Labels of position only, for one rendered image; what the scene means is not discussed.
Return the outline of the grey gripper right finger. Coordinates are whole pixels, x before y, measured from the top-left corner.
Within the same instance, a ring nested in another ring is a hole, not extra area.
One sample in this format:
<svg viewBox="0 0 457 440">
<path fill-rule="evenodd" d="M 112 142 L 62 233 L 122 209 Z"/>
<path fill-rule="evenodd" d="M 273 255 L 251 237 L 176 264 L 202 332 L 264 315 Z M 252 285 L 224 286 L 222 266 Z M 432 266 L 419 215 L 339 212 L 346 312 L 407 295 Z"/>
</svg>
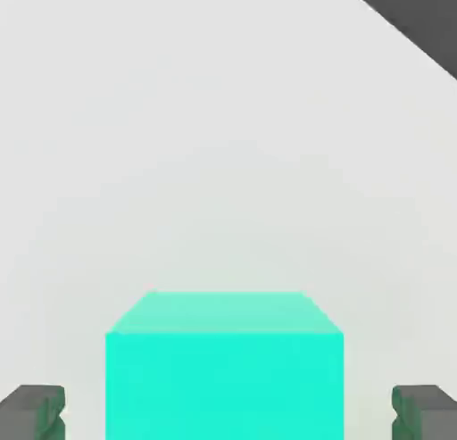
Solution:
<svg viewBox="0 0 457 440">
<path fill-rule="evenodd" d="M 395 386 L 392 406 L 392 440 L 457 440 L 457 401 L 439 386 Z"/>
</svg>

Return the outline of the small turquoise cube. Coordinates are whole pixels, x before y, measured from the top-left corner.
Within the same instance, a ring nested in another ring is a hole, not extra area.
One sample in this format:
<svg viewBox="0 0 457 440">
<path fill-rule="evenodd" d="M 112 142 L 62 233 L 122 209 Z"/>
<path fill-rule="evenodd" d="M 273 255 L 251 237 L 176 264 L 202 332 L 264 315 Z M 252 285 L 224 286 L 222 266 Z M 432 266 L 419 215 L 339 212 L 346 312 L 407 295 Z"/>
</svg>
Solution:
<svg viewBox="0 0 457 440">
<path fill-rule="evenodd" d="M 105 336 L 105 440 L 345 440 L 344 335 L 299 292 L 152 292 Z"/>
</svg>

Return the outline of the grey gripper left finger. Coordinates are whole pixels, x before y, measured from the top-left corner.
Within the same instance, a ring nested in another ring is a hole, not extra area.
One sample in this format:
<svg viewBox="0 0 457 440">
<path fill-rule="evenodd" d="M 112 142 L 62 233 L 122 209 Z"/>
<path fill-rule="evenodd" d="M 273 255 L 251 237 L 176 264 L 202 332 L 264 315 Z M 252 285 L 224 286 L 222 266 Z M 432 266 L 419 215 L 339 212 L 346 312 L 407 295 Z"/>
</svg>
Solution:
<svg viewBox="0 0 457 440">
<path fill-rule="evenodd" d="M 0 402 L 0 440 L 65 440 L 65 390 L 20 385 Z"/>
</svg>

